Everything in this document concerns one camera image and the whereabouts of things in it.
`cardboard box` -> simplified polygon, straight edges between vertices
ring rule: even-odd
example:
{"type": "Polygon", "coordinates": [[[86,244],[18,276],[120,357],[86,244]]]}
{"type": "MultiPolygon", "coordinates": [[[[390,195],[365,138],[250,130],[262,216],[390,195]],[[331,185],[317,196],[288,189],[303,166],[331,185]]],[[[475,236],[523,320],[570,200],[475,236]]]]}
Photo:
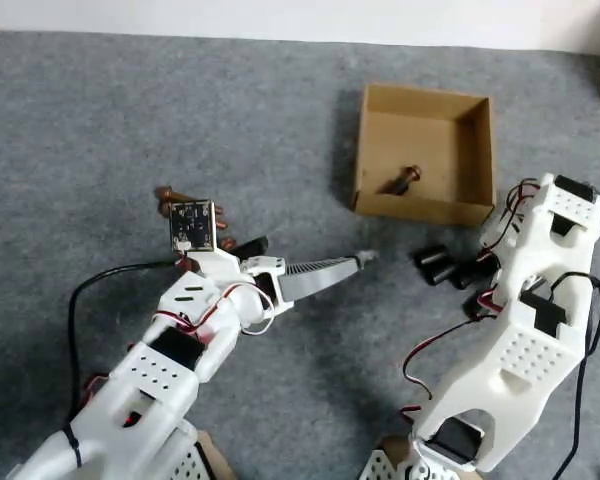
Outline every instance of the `cardboard box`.
{"type": "Polygon", "coordinates": [[[479,225],[495,205],[487,97],[392,85],[365,89],[353,209],[449,225],[479,225]],[[422,177],[380,194],[404,167],[422,177]]]}
{"type": "Polygon", "coordinates": [[[217,480],[238,480],[238,477],[236,477],[227,461],[213,444],[213,441],[207,432],[198,430],[198,441],[200,442],[200,446],[213,471],[213,478],[216,478],[217,480]]]}

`copper screw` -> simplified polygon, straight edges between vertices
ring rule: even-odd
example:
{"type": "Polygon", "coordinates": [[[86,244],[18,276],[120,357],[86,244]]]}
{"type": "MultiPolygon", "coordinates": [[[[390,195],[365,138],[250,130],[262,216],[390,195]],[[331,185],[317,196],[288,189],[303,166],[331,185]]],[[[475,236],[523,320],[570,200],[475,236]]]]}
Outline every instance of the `copper screw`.
{"type": "Polygon", "coordinates": [[[404,195],[409,190],[411,182],[420,180],[422,170],[417,165],[405,167],[400,175],[384,185],[378,193],[388,193],[391,195],[404,195]]]}
{"type": "MultiPolygon", "coordinates": [[[[163,187],[157,187],[153,191],[154,195],[160,203],[174,203],[174,202],[191,202],[195,200],[195,198],[190,197],[189,195],[185,195],[184,193],[174,192],[173,188],[170,185],[165,185],[163,187]]],[[[224,209],[218,205],[215,206],[216,215],[222,215],[224,213],[224,209]]]]}
{"type": "Polygon", "coordinates": [[[238,242],[236,242],[236,239],[233,237],[226,237],[220,240],[220,248],[227,252],[230,252],[231,250],[236,248],[237,245],[238,242]]]}
{"type": "Polygon", "coordinates": [[[186,255],[177,263],[178,267],[182,267],[186,272],[199,272],[200,264],[194,259],[187,257],[186,255]]]}
{"type": "Polygon", "coordinates": [[[171,204],[169,202],[160,202],[158,204],[158,212],[164,218],[169,218],[169,210],[171,210],[171,204]]]}

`black wire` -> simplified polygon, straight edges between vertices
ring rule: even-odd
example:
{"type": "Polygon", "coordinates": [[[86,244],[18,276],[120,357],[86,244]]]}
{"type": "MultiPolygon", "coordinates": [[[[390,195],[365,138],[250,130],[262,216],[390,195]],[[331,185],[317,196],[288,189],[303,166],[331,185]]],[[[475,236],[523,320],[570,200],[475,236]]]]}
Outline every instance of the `black wire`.
{"type": "Polygon", "coordinates": [[[67,415],[67,423],[73,420],[73,417],[79,411],[80,405],[80,359],[78,358],[78,346],[76,344],[76,302],[78,301],[78,295],[85,290],[87,287],[93,285],[100,280],[103,280],[112,275],[118,273],[132,272],[136,270],[148,270],[152,268],[166,268],[173,267],[174,261],[162,261],[162,262],[151,262],[151,263],[138,263],[134,265],[124,265],[121,267],[111,268],[100,272],[97,275],[85,280],[73,291],[71,298],[69,299],[69,317],[67,322],[67,330],[69,334],[69,364],[71,367],[71,408],[67,415]]]}
{"type": "Polygon", "coordinates": [[[76,466],[78,468],[82,468],[82,454],[80,453],[80,442],[78,441],[78,439],[76,438],[75,434],[73,433],[73,429],[71,428],[71,424],[67,423],[64,426],[64,428],[62,429],[62,432],[67,437],[67,441],[69,442],[69,446],[71,447],[71,450],[73,450],[73,454],[76,456],[76,466]]]}
{"type": "MultiPolygon", "coordinates": [[[[600,279],[597,277],[590,275],[584,272],[566,272],[562,274],[553,284],[551,285],[551,296],[550,299],[553,300],[553,294],[555,289],[560,285],[566,278],[568,277],[585,277],[588,278],[591,282],[591,285],[598,291],[598,295],[600,298],[600,279]]],[[[574,405],[574,418],[573,418],[573,444],[571,446],[571,450],[569,454],[564,459],[558,470],[553,476],[553,480],[557,480],[567,469],[571,460],[575,457],[578,446],[580,445],[580,413],[582,409],[582,394],[584,390],[584,374],[587,368],[587,359],[593,355],[593,353],[598,348],[598,342],[600,341],[600,312],[598,316],[598,325],[596,327],[596,332],[593,335],[593,339],[591,338],[591,332],[593,330],[593,315],[591,311],[589,311],[589,319],[587,322],[587,330],[585,333],[585,355],[580,362],[580,367],[578,368],[578,378],[576,380],[576,399],[574,405]]]]}
{"type": "Polygon", "coordinates": [[[504,238],[504,236],[507,233],[507,230],[509,230],[509,227],[511,226],[511,223],[513,222],[513,220],[516,218],[516,213],[518,211],[518,207],[520,207],[520,204],[522,203],[522,199],[519,198],[516,201],[515,206],[513,207],[513,209],[511,210],[511,216],[509,217],[509,220],[507,221],[507,224],[504,226],[504,230],[502,230],[502,233],[500,234],[500,236],[498,237],[498,240],[496,240],[494,243],[492,243],[491,245],[489,245],[488,247],[485,246],[484,250],[490,251],[493,250],[504,238]]]}

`gray floor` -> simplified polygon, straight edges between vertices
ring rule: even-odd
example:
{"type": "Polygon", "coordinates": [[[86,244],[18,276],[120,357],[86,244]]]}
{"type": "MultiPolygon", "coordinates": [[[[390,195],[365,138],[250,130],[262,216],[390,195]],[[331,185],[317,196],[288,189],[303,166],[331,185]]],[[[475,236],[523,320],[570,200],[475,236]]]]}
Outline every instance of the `gray floor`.
{"type": "MultiPolygon", "coordinates": [[[[377,248],[352,281],[242,338],[189,418],[245,479],[353,479],[393,412],[416,398],[397,363],[459,321],[466,294],[425,286],[408,254],[475,232],[363,218],[346,206],[366,82],[492,95],[499,186],[544,171],[600,189],[600,58],[72,34],[0,34],[0,478],[62,422],[70,291],[111,266],[168,258],[152,188],[211,197],[241,240],[311,260],[377,248]]],[[[600,242],[593,271],[600,276],[600,242]]],[[[106,370],[147,326],[167,272],[84,295],[85,371],[106,370]]],[[[438,378],[484,335],[432,348],[438,378]]],[[[600,350],[590,363],[581,451],[565,478],[600,478],[600,350]]],[[[574,378],[491,473],[549,478],[570,447],[574,378]]]]}

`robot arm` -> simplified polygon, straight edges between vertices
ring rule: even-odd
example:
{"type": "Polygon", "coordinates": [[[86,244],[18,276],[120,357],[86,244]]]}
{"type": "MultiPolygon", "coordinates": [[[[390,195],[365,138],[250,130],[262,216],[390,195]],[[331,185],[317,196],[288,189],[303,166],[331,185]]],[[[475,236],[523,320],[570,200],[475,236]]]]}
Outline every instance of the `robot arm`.
{"type": "MultiPolygon", "coordinates": [[[[213,204],[206,203],[215,231],[213,204]]],[[[186,252],[199,270],[165,292],[142,340],[97,394],[9,480],[210,478],[197,431],[184,419],[199,385],[211,380],[241,332],[264,331],[250,327],[268,328],[293,300],[343,280],[369,257],[301,267],[264,256],[239,262],[215,241],[203,240],[202,250],[209,243],[208,251],[186,252]]]]}
{"type": "Polygon", "coordinates": [[[418,467],[410,470],[412,480],[426,478],[432,466],[439,478],[454,478],[457,469],[490,471],[535,426],[551,393],[585,355],[592,285],[570,276],[550,298],[533,286],[588,273],[599,236],[600,195],[545,175],[519,234],[503,237],[496,252],[502,268],[492,300],[501,311],[491,336],[443,378],[415,421],[412,456],[402,465],[418,467]],[[471,410],[486,412],[490,428],[458,417],[471,410]]]}

